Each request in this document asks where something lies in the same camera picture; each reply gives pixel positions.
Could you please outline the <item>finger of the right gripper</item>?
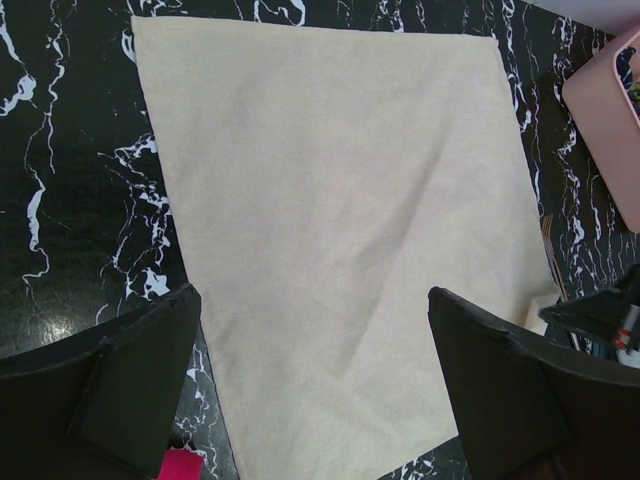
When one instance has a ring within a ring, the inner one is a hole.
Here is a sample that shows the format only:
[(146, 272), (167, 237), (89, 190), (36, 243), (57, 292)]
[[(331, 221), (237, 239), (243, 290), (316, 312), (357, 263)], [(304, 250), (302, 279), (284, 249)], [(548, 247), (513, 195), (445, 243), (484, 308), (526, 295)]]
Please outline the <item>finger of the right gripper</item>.
[(639, 344), (639, 273), (585, 297), (542, 308), (545, 322), (606, 345)]

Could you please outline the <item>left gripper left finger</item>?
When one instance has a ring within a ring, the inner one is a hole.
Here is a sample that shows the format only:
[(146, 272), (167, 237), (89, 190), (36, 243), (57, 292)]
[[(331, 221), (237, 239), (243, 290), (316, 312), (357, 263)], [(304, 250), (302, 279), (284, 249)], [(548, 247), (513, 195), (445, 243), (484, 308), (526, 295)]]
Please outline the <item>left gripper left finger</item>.
[(184, 284), (1, 361), (4, 479), (155, 479), (200, 325)]

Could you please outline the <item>beige cloth napkin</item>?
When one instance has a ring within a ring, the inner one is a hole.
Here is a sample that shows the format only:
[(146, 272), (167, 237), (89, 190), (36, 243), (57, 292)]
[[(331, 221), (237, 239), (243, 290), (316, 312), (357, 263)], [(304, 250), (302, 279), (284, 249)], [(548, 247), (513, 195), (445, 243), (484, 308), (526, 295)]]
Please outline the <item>beige cloth napkin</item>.
[(427, 320), (555, 289), (496, 39), (136, 17), (243, 479), (377, 479), (457, 429)]

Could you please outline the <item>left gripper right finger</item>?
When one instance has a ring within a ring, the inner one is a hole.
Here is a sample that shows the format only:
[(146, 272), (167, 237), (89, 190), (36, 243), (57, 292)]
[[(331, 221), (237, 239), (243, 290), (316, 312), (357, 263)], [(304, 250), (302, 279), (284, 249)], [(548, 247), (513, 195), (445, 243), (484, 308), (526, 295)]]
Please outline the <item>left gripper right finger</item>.
[(558, 346), (453, 292), (429, 324), (474, 479), (636, 479), (639, 372)]

